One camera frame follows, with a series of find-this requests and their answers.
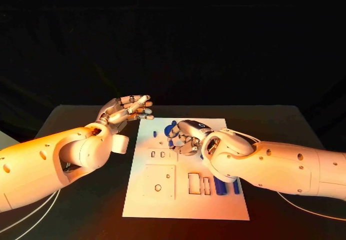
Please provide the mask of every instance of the black background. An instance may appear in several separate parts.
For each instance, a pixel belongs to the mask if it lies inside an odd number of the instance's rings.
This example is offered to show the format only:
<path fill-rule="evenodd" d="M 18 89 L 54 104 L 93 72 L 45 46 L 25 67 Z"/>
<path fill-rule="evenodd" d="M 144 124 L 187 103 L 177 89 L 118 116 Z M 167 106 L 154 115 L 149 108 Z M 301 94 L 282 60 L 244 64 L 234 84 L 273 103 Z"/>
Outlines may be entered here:
<path fill-rule="evenodd" d="M 340 5 L 148 1 L 1 4 L 0 130 L 31 139 L 57 105 L 293 105 L 346 150 Z"/>

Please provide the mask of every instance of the humanoid robot hand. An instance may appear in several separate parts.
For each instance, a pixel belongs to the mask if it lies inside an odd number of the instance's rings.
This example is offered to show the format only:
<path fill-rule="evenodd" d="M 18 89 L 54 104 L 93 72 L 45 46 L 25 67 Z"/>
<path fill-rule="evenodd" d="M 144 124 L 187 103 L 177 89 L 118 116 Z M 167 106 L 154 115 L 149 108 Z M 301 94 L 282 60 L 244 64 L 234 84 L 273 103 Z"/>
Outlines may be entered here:
<path fill-rule="evenodd" d="M 110 152 L 126 152 L 116 134 L 128 121 L 154 119 L 148 95 L 113 98 L 93 123 L 15 144 L 0 151 L 0 212 L 18 208 L 100 168 Z"/>
<path fill-rule="evenodd" d="M 172 145 L 177 136 L 182 146 Z M 177 153 L 190 156 L 200 149 L 201 164 L 220 181 L 230 183 L 239 177 L 285 194 L 346 200 L 346 153 L 259 141 L 227 128 L 213 131 L 190 120 L 171 125 L 167 137 Z"/>

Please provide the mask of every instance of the gray table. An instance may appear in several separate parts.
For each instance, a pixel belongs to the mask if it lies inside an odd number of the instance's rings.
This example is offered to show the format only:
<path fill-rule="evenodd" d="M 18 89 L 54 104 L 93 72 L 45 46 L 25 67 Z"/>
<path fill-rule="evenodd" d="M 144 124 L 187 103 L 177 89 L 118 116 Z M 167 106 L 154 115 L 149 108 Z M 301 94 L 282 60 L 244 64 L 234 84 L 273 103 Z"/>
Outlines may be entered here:
<path fill-rule="evenodd" d="M 84 126 L 100 106 L 60 105 L 37 137 Z M 152 106 L 155 117 L 224 118 L 226 126 L 260 140 L 317 149 L 322 145 L 293 106 Z M 129 122 L 120 134 L 129 137 L 123 155 L 112 153 L 103 167 L 60 191 L 44 219 L 21 239 L 344 239 L 346 222 L 314 216 L 293 208 L 266 189 L 240 180 L 249 221 L 122 217 L 126 185 L 139 122 Z M 346 217 L 341 200 L 289 195 L 299 206 Z M 0 213 L 0 229 L 20 219 L 43 200 Z M 14 239 L 40 218 L 47 206 L 0 239 Z"/>

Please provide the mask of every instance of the blue object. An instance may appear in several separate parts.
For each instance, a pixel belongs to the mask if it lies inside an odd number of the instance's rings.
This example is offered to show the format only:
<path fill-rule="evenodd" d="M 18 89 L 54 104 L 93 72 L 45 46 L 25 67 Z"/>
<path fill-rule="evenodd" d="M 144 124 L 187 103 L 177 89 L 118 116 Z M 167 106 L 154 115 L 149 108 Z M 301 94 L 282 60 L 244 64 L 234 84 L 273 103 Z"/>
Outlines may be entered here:
<path fill-rule="evenodd" d="M 171 132 L 171 128 L 177 125 L 177 122 L 172 120 L 171 124 L 164 128 L 164 135 L 168 137 L 168 134 Z"/>
<path fill-rule="evenodd" d="M 239 192 L 239 186 L 237 186 L 237 178 L 236 178 L 234 181 L 231 182 L 231 188 L 233 188 L 233 193 L 234 193 L 234 194 L 240 194 L 240 192 Z"/>
<path fill-rule="evenodd" d="M 226 184 L 214 176 L 213 176 L 213 183 L 214 183 L 216 194 L 218 196 L 226 195 L 227 194 Z"/>

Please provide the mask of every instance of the black backdrop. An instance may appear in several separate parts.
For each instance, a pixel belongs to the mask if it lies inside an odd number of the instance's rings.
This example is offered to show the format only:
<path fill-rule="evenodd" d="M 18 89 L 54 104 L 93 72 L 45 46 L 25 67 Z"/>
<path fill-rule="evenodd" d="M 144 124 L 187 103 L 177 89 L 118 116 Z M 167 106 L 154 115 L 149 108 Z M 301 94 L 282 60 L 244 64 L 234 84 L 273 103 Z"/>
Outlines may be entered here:
<path fill-rule="evenodd" d="M 156 105 L 295 105 L 346 151 L 341 6 L 12 0 L 0 27 L 0 130 L 18 141 L 57 105 L 148 94 Z"/>

